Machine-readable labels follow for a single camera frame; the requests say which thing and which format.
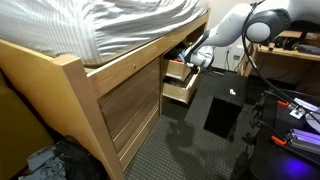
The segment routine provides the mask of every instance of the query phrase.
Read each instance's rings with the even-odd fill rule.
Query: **white bedding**
[[[205,0],[1,0],[0,38],[107,63],[202,15]]]

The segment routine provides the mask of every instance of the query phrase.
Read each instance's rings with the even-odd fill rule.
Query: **wooden bed frame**
[[[159,98],[151,111],[144,112],[147,120],[137,125],[121,157],[106,123],[108,117],[102,113],[101,102],[153,62],[160,73],[162,55],[186,37],[198,38],[206,28],[208,16],[209,11],[97,69],[84,68],[80,58],[73,55],[52,58],[0,40],[0,68],[51,128],[62,135],[74,136],[103,163],[111,179],[124,179],[124,169],[159,117],[160,74],[159,93],[155,93]]]

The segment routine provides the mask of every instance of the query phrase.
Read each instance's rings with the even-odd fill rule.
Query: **electronic device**
[[[295,50],[299,42],[299,38],[278,36],[274,40],[274,47],[283,48],[284,50]]]
[[[300,53],[320,55],[320,48],[312,45],[299,44],[297,51]]]

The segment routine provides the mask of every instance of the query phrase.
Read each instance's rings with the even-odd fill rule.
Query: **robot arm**
[[[305,20],[320,24],[319,5],[318,0],[266,0],[255,9],[254,4],[238,4],[216,27],[206,31],[186,50],[185,60],[206,68],[212,61],[208,62],[198,55],[198,50],[203,46],[228,46],[242,34],[253,43],[268,44],[293,21]]]

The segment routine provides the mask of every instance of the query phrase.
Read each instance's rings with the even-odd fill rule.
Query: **open drawer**
[[[172,82],[165,81],[162,87],[162,95],[188,104],[195,89],[198,77],[199,74],[190,74],[184,82],[185,86],[179,86]]]
[[[182,62],[177,62],[173,60],[163,60],[163,71],[164,74],[168,77],[179,79],[184,81],[189,75],[191,69]]]

